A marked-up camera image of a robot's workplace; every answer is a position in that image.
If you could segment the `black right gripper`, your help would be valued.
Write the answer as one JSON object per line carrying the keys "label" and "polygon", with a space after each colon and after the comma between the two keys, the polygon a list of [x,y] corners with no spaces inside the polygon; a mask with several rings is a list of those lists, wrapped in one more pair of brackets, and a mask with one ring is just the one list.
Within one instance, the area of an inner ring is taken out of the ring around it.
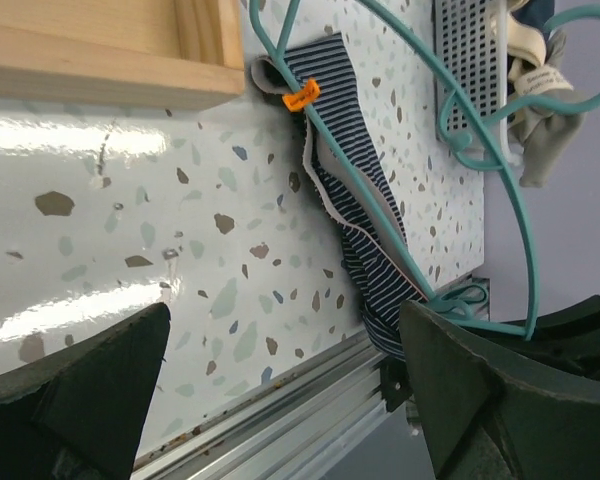
{"label": "black right gripper", "polygon": [[600,295],[537,318],[532,338],[472,331],[549,367],[600,382]]}

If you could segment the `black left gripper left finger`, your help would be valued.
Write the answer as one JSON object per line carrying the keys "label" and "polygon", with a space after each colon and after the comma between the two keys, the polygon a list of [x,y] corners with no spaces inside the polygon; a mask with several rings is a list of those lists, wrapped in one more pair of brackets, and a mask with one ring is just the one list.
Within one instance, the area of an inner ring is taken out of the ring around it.
{"label": "black left gripper left finger", "polygon": [[0,375],[0,479],[128,479],[171,315],[155,303]]}

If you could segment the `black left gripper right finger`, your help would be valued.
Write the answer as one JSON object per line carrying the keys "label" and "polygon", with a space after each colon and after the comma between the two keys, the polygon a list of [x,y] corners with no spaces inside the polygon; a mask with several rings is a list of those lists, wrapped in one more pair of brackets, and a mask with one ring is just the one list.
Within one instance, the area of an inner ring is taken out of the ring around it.
{"label": "black left gripper right finger", "polygon": [[406,369],[439,479],[600,479],[600,382],[407,302]]}

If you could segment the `teal hanger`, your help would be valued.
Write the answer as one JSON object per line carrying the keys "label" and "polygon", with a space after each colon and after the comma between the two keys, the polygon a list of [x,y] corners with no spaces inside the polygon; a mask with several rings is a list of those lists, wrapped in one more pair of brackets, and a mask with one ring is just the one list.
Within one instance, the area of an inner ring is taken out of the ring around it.
{"label": "teal hanger", "polygon": [[519,225],[528,277],[526,317],[512,323],[490,323],[476,315],[489,298],[478,284],[442,293],[430,286],[408,249],[402,216],[361,110],[343,36],[334,33],[290,47],[298,8],[297,2],[289,4],[279,37],[272,40],[261,23],[258,3],[248,3],[251,26],[266,51],[253,62],[251,75],[262,91],[279,96],[301,121],[302,164],[340,228],[344,265],[361,293],[361,315],[371,340],[383,350],[396,350],[399,307],[407,300],[421,302],[464,328],[530,339],[538,319],[538,273],[520,190],[548,173],[551,151],[561,146],[550,128],[579,121],[600,106],[600,93],[586,100],[571,98],[569,84],[552,65],[563,25],[600,20],[600,5],[547,13],[536,28],[540,53],[526,72],[516,75],[504,24],[512,3],[438,4],[436,11],[450,16],[453,24],[432,45],[380,3],[367,3],[433,72],[439,89],[438,139],[461,165],[496,173],[504,184]]}

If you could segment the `navy striped underwear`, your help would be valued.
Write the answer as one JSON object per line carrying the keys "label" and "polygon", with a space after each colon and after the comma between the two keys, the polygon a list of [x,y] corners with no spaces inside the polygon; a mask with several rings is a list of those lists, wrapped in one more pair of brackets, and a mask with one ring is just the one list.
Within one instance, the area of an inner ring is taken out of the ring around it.
{"label": "navy striped underwear", "polygon": [[[285,58],[299,82],[317,81],[321,93],[314,104],[316,110],[393,230],[403,236],[403,220],[361,112],[356,74],[342,35],[335,33],[290,49]],[[370,341],[381,352],[403,359],[400,307],[408,300],[425,300],[422,285],[309,117],[296,113],[293,122],[304,138],[302,167],[325,211],[339,227],[342,265],[358,290]]]}

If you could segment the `beige grey underwear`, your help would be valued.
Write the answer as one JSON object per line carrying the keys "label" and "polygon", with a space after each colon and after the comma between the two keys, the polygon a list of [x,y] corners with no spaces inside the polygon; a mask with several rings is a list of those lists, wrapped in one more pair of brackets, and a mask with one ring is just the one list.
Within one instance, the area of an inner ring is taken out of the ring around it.
{"label": "beige grey underwear", "polygon": [[[567,35],[556,30],[546,47],[545,64],[534,69],[522,59],[514,58],[508,80],[515,99],[524,95],[545,95],[564,103],[583,100],[580,92],[560,71]],[[549,179],[558,159],[579,133],[585,116],[565,115],[545,107],[527,106],[516,112],[509,124],[510,137],[523,149],[523,172],[519,185],[541,188]]]}

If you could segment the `orange clothespin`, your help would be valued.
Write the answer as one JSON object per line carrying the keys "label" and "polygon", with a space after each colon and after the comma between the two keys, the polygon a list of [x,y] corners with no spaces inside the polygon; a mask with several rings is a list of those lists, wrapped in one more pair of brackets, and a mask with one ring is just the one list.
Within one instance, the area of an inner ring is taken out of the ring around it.
{"label": "orange clothespin", "polygon": [[320,94],[321,89],[317,81],[314,78],[309,78],[299,91],[284,94],[282,101],[290,112],[299,112],[316,101]]}

